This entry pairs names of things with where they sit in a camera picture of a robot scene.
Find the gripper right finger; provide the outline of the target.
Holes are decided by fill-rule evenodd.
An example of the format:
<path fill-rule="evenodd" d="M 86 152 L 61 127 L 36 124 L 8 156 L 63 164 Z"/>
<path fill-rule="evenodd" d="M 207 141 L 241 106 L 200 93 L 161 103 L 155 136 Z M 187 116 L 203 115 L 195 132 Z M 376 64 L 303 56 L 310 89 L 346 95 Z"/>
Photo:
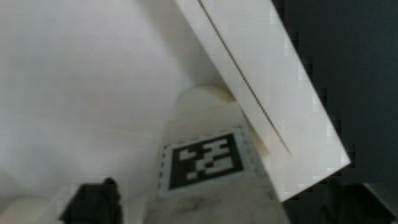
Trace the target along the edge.
<path fill-rule="evenodd" d="M 398 208 L 365 183 L 340 187 L 339 224 L 398 224 Z"/>

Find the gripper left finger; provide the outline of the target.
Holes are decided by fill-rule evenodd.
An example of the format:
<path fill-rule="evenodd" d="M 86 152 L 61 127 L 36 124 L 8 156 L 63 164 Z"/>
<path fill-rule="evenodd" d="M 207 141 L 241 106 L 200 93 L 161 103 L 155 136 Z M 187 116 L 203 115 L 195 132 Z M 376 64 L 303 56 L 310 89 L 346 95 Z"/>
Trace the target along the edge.
<path fill-rule="evenodd" d="M 122 224 L 116 182 L 106 178 L 99 184 L 81 184 L 63 212 L 61 224 Z"/>

